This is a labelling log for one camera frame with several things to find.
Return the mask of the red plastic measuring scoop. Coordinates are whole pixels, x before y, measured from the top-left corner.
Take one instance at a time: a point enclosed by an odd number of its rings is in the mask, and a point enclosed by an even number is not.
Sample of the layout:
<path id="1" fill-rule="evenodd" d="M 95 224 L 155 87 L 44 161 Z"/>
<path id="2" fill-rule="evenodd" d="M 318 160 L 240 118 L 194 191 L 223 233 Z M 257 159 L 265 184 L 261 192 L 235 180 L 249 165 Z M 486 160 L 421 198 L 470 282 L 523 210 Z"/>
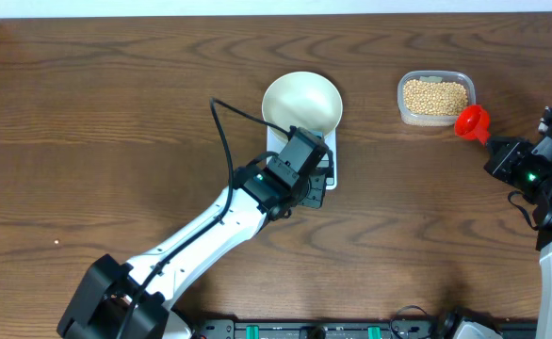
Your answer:
<path id="1" fill-rule="evenodd" d="M 485 146 L 491 134 L 490 115 L 481 105 L 470 105 L 463 110 L 454 124 L 457 137 L 466 140 L 477 140 Z"/>

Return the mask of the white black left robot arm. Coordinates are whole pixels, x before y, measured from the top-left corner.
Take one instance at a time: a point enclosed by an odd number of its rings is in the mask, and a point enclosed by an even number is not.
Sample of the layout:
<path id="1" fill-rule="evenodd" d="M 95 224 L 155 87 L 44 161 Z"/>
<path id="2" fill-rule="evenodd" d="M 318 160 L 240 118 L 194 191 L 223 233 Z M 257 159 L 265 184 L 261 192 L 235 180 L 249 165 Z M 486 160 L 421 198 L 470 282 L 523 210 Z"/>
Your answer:
<path id="1" fill-rule="evenodd" d="M 118 263 L 106 254 L 78 285 L 57 325 L 62 338 L 189 338 L 172 307 L 218 259 L 294 207 L 318 209 L 336 185 L 336 141 L 292 129 L 276 151 L 234 171 L 218 198 L 167 240 Z"/>

